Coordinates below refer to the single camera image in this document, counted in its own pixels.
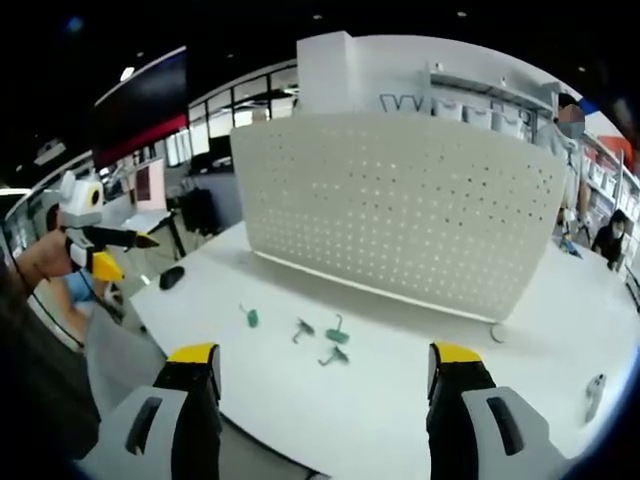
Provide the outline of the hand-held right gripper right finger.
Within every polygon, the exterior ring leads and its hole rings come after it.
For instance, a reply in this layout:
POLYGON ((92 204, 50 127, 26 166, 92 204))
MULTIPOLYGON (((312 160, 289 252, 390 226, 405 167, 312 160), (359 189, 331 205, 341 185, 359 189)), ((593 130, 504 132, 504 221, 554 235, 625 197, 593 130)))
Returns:
POLYGON ((494 382, 474 351, 443 342, 429 350, 428 434, 432 479, 559 479, 568 460, 546 419, 494 382))

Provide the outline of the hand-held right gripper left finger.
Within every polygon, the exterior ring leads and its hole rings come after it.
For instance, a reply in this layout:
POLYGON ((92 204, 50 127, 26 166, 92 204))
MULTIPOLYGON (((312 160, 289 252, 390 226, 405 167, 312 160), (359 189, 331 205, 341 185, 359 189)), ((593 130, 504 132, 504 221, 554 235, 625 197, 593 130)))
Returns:
POLYGON ((102 421, 82 471, 89 479, 218 479, 220 399, 219 345, 174 351, 153 385, 102 421))

